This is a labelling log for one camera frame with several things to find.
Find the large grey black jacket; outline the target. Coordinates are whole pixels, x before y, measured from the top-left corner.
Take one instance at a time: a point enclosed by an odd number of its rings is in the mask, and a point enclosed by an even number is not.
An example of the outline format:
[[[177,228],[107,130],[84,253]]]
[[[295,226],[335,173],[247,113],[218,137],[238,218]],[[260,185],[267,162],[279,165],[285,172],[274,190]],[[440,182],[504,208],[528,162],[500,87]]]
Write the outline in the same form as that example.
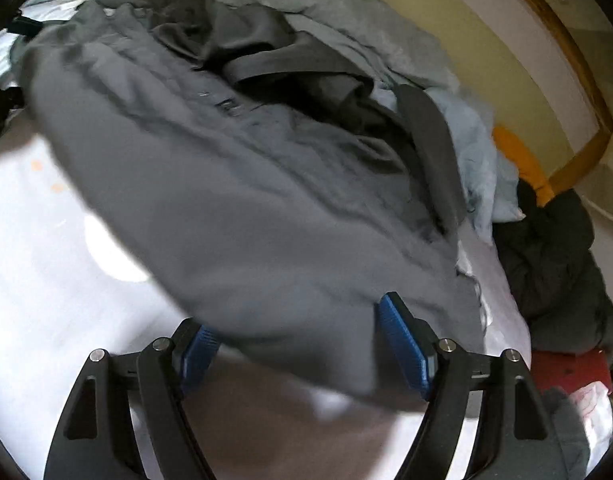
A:
[[[17,70],[87,205],[247,358],[356,396],[399,386],[386,292],[482,349],[451,134],[423,90],[388,110],[279,12],[215,0],[88,0]]]

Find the grey folded garment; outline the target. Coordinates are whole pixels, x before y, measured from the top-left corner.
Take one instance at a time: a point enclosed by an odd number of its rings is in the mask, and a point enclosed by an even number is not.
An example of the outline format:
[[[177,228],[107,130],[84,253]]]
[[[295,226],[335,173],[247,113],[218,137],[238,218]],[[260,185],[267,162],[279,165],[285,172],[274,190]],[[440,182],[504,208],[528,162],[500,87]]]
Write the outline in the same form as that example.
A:
[[[587,476],[590,445],[576,405],[557,388],[543,391],[541,399],[564,455],[567,478],[583,480]]]

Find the red cloth item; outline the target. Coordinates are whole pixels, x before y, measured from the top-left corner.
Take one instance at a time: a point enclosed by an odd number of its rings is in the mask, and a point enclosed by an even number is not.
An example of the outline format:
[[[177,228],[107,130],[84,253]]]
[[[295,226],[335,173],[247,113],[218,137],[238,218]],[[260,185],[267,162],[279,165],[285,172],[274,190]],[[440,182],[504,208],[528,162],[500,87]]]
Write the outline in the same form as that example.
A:
[[[594,349],[580,354],[533,351],[531,376],[539,391],[561,389],[567,394],[600,382],[609,393],[613,381],[606,354]]]

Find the black puffer jacket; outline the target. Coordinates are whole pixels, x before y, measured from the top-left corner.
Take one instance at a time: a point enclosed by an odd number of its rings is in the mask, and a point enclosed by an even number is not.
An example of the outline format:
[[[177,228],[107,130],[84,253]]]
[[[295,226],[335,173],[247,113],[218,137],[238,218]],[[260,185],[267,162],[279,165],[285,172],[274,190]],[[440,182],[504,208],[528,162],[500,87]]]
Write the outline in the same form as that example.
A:
[[[495,223],[497,255],[533,349],[613,358],[613,302],[591,253],[592,219],[574,190],[546,205],[526,181],[517,185],[525,218]]]

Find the white bed sheet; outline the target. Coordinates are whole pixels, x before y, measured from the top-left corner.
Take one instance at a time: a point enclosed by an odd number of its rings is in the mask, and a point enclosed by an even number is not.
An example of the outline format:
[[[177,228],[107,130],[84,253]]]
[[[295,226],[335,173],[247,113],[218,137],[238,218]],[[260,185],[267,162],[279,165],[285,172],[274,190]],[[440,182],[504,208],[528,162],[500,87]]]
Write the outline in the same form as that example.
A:
[[[182,318],[17,116],[0,140],[0,438],[23,471],[43,475],[90,350],[142,349]],[[421,424],[227,348],[186,410],[221,479],[390,479]]]

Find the orange pillow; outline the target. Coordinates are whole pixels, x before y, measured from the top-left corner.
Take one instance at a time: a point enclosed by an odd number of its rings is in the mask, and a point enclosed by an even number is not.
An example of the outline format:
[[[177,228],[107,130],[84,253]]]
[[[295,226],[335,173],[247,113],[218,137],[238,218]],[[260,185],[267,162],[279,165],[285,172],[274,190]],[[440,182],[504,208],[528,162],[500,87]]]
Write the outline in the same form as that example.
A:
[[[504,156],[516,166],[520,179],[535,191],[537,204],[543,207],[553,200],[555,193],[549,184],[549,178],[523,140],[504,126],[493,128],[493,140]]]

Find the light blue duvet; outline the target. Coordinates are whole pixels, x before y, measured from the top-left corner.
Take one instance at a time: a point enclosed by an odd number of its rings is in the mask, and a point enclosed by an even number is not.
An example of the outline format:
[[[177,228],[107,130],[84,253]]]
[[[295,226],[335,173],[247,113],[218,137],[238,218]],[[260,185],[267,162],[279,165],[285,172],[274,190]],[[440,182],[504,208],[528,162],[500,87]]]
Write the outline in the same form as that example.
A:
[[[12,48],[82,202],[160,272],[377,252],[454,264],[516,220],[489,106],[381,0],[79,0]]]

